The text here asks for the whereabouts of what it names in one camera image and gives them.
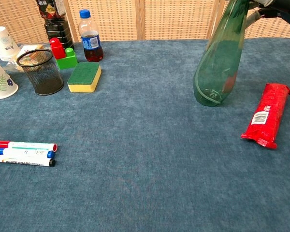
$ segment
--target blue marker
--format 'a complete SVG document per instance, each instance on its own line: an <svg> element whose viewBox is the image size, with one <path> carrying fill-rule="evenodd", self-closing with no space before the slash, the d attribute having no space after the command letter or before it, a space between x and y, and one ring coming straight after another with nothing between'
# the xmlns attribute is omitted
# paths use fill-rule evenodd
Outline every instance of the blue marker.
<svg viewBox="0 0 290 232"><path fill-rule="evenodd" d="M28 156L40 158L54 158L55 153L47 150L18 149L18 148L0 148L0 155L6 156Z"/></svg>

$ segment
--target mesh cup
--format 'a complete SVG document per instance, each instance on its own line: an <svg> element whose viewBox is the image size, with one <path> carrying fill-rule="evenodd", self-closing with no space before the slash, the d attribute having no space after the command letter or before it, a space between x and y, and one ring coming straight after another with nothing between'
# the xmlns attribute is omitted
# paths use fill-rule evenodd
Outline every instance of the mesh cup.
<svg viewBox="0 0 290 232"><path fill-rule="evenodd" d="M39 95L54 94L63 88L63 80L52 58L51 50L36 49L22 54L16 61Z"/></svg>

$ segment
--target sponge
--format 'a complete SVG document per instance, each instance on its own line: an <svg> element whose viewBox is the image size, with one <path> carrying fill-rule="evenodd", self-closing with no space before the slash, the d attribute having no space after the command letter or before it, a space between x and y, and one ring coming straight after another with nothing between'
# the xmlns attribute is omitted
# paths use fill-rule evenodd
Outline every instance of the sponge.
<svg viewBox="0 0 290 232"><path fill-rule="evenodd" d="M96 62L80 62L73 70L68 86L70 92L94 92L101 75L101 67Z"/></svg>

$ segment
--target paper cup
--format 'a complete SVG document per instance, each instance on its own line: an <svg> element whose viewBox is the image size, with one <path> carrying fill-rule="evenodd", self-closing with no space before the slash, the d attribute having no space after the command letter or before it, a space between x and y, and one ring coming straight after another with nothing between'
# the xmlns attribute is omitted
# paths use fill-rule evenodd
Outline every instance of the paper cup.
<svg viewBox="0 0 290 232"><path fill-rule="evenodd" d="M9 61L20 52L19 47L5 27L0 27L0 59Z"/></svg>
<svg viewBox="0 0 290 232"><path fill-rule="evenodd" d="M15 94L18 90L18 85L10 78L4 69L0 66L0 99L7 98Z"/></svg>

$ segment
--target plastic bottle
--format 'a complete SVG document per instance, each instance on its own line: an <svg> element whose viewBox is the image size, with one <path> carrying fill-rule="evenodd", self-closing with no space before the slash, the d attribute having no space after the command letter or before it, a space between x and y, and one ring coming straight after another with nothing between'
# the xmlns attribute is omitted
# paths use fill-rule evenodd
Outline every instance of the plastic bottle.
<svg viewBox="0 0 290 232"><path fill-rule="evenodd" d="M249 0L229 0L193 78L196 100L216 106L231 93L240 63Z"/></svg>
<svg viewBox="0 0 290 232"><path fill-rule="evenodd" d="M103 58L103 50L99 39L98 25L92 20L90 11L80 10L81 22L78 25L82 37L84 53L87 61L99 62Z"/></svg>

